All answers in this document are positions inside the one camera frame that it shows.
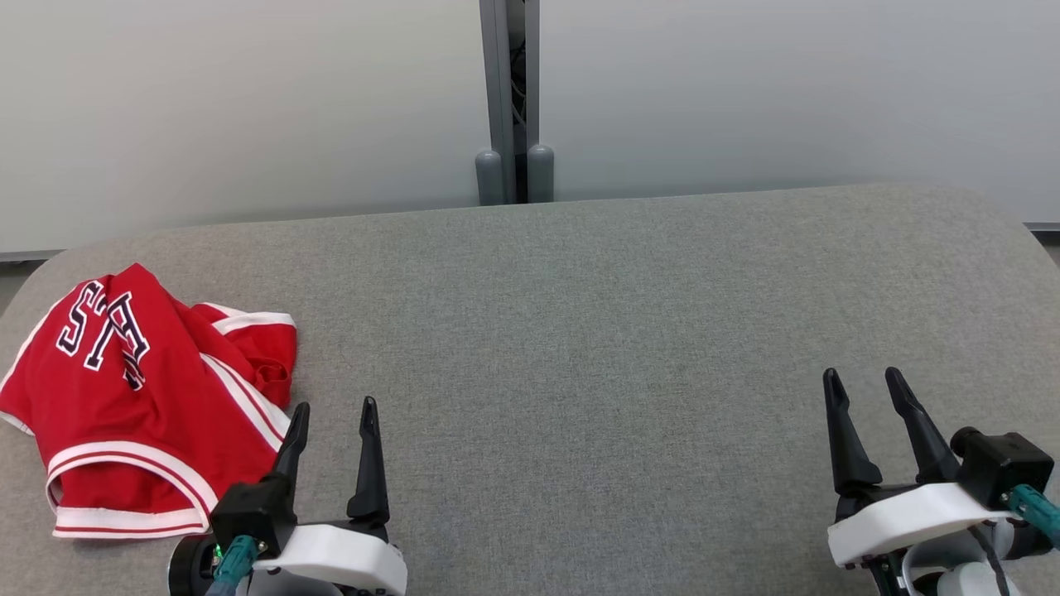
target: gray fabric tabletop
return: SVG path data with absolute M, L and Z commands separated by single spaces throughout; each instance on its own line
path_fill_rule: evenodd
M 2 368 L 76 282 L 135 261 L 186 302 L 294 316 L 303 521 L 341 515 L 376 398 L 412 595 L 874 594 L 828 553 L 827 367 L 886 480 L 916 469 L 887 366 L 947 437 L 1019 431 L 1060 455 L 1060 275 L 967 191 L 154 232 L 45 264 L 0 319 Z M 0 426 L 0 593 L 164 594 L 176 540 L 52 538 L 34 441 Z M 1025 594 L 1060 585 L 1056 560 L 1007 568 Z

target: garment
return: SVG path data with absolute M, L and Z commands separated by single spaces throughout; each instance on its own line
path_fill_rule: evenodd
M 287 431 L 289 315 L 188 308 L 139 264 L 77 284 L 0 381 L 35 435 L 54 536 L 202 532 L 218 497 L 270 469 Z

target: white wall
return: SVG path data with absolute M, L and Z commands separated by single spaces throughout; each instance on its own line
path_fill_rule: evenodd
M 541 0 L 556 198 L 866 181 L 1060 222 L 1052 0 Z
M 477 204 L 477 0 L 0 0 L 0 252 Z

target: robotic arm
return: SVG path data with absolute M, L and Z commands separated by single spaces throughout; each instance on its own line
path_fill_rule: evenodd
M 294 511 L 298 460 L 308 439 L 310 405 L 295 408 L 272 471 L 253 485 L 233 485 L 210 515 L 212 534 L 187 537 L 170 561 L 172 596 L 206 596 L 224 572 L 227 553 L 249 545 L 249 574 L 238 596 L 404 596 L 408 569 L 390 544 L 383 442 L 375 400 L 360 416 L 360 467 L 346 520 L 302 524 Z
M 951 451 L 902 373 L 888 368 L 886 380 L 919 469 L 909 485 L 881 486 L 880 469 L 850 420 L 840 375 L 825 371 L 840 495 L 828 528 L 835 564 L 868 569 L 881 596 L 1018 596 L 1001 560 L 1053 549 L 1045 532 L 1056 531 L 1056 507 L 1040 492 L 1053 459 L 1017 433 L 991 437 L 972 427 L 954 435 Z

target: white partition panel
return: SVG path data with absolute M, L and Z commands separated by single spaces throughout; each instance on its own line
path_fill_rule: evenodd
M 479 0 L 0 0 L 0 253 L 477 205 L 479 17 Z
M 1056 2 L 529 1 L 559 200 L 928 181 L 1060 222 Z

